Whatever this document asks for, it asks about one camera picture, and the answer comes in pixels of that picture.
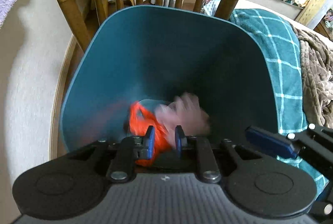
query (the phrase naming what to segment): orange cloth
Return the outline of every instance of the orange cloth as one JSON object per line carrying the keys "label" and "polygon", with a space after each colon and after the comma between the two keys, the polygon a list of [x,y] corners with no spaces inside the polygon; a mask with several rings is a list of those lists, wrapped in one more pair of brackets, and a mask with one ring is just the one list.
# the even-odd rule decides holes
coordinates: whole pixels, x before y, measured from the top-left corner
{"label": "orange cloth", "polygon": [[129,130],[131,133],[137,136],[144,136],[150,125],[155,128],[153,158],[150,160],[137,160],[136,163],[141,166],[151,166],[160,153],[171,149],[171,145],[166,140],[168,134],[166,128],[157,121],[154,114],[141,106],[139,102],[132,104],[129,114]]}

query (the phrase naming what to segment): round black pad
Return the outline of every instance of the round black pad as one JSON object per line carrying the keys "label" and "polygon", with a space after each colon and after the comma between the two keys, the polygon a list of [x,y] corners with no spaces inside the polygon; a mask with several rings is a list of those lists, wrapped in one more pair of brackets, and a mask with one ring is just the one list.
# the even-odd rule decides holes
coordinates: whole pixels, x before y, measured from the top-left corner
{"label": "round black pad", "polygon": [[306,172],[271,157],[243,161],[228,177],[226,190],[242,208],[269,218],[304,212],[317,193]]}
{"label": "round black pad", "polygon": [[21,213],[40,219],[79,215],[102,199],[104,182],[85,161],[53,160],[21,174],[13,196]]}

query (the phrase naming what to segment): green checkered towel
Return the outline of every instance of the green checkered towel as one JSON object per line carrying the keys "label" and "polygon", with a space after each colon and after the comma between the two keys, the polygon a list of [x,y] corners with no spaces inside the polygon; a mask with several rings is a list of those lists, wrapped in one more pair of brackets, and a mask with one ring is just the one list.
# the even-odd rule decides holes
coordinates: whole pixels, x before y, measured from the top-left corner
{"label": "green checkered towel", "polygon": [[[214,16],[220,0],[204,3],[203,12]],[[302,78],[299,40],[289,22],[262,9],[235,9],[230,21],[244,29],[258,44],[267,63],[275,94],[278,132],[282,135],[302,132],[307,121],[302,106]],[[298,167],[314,179],[319,195],[328,180],[306,161],[277,158]]]}

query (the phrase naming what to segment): metal bolt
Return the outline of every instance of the metal bolt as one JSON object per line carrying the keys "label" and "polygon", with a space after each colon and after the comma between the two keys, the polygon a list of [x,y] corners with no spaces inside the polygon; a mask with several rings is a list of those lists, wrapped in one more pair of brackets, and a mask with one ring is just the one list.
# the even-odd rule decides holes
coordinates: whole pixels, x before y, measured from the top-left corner
{"label": "metal bolt", "polygon": [[329,215],[332,212],[332,210],[333,210],[333,206],[329,203],[324,208],[324,214]]}
{"label": "metal bolt", "polygon": [[141,144],[142,142],[142,137],[141,136],[132,136],[134,139],[134,144]]}
{"label": "metal bolt", "polygon": [[203,177],[208,180],[215,180],[220,176],[219,172],[208,170],[203,173]]}
{"label": "metal bolt", "polygon": [[289,133],[289,134],[287,135],[287,138],[288,138],[288,139],[294,139],[294,138],[295,138],[295,134],[294,134],[294,133]]}
{"label": "metal bolt", "polygon": [[111,173],[111,178],[114,180],[124,180],[127,178],[127,173],[123,171],[114,171]]}

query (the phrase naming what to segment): teal plastic bowl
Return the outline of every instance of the teal plastic bowl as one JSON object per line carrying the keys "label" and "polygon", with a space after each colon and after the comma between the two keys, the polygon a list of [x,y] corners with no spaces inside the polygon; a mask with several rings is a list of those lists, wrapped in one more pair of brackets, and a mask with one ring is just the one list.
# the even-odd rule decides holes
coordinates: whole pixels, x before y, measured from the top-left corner
{"label": "teal plastic bowl", "polygon": [[62,106],[64,144],[119,142],[133,102],[172,102],[184,92],[208,113],[211,142],[247,144],[249,125],[277,132],[270,76],[251,36],[199,13],[136,6],[108,17],[91,41]]}

